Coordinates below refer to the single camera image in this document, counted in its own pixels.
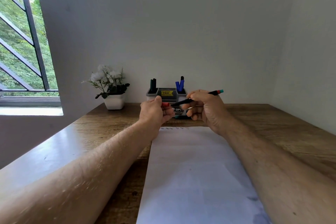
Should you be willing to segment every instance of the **white flower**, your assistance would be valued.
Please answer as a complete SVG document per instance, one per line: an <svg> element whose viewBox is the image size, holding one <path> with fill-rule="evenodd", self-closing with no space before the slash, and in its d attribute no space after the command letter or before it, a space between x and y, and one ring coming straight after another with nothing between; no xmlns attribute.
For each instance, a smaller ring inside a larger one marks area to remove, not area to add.
<svg viewBox="0 0 336 224"><path fill-rule="evenodd" d="M91 81L92 82L97 82L99 80L102 80L104 78L104 73L102 72L97 72L97 73L92 73L91 74Z"/></svg>
<svg viewBox="0 0 336 224"><path fill-rule="evenodd" d="M111 70L112 70L112 68L110 66L106 66L106 65L99 65L98 66L98 72L109 73Z"/></svg>
<svg viewBox="0 0 336 224"><path fill-rule="evenodd" d="M110 77L113 79L113 80L116 80L118 78L121 78L121 74L120 72L117 72L117 71L111 71L110 72Z"/></svg>

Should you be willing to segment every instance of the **forearm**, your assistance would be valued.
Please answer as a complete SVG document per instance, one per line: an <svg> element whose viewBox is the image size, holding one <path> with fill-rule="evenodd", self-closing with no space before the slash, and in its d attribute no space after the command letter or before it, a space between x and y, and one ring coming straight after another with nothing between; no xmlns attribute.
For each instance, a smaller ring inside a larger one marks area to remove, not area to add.
<svg viewBox="0 0 336 224"><path fill-rule="evenodd" d="M126 171L154 137L149 125L132 125L4 202L0 223L94 223Z"/></svg>
<svg viewBox="0 0 336 224"><path fill-rule="evenodd" d="M335 223L336 183L232 116L221 135L236 152L274 224Z"/></svg>

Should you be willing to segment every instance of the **yellow price sticker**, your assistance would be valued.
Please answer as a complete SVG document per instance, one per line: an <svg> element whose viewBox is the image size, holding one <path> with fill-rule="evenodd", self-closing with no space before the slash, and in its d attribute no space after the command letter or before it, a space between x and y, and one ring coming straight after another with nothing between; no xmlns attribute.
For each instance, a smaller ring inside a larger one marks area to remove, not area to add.
<svg viewBox="0 0 336 224"><path fill-rule="evenodd" d="M170 96L172 97L173 96L173 90L162 90L161 91L161 96Z"/></svg>

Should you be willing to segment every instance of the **person's left arm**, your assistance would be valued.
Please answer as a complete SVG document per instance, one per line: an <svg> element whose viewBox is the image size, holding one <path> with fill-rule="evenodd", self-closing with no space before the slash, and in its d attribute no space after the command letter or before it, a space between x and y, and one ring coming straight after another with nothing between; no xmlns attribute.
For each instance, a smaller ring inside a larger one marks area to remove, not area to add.
<svg viewBox="0 0 336 224"><path fill-rule="evenodd" d="M3 202L0 223L94 223L137 156L174 116L161 103L160 97L142 103L135 124Z"/></svg>

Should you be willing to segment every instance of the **person's right arm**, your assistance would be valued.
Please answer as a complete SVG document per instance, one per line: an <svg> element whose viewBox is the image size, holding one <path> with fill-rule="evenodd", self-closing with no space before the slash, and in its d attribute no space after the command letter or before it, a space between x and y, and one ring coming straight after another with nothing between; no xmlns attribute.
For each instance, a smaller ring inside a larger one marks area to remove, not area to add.
<svg viewBox="0 0 336 224"><path fill-rule="evenodd" d="M240 158L273 224L336 223L336 183L235 119L219 96L196 90L187 115L224 137Z"/></svg>

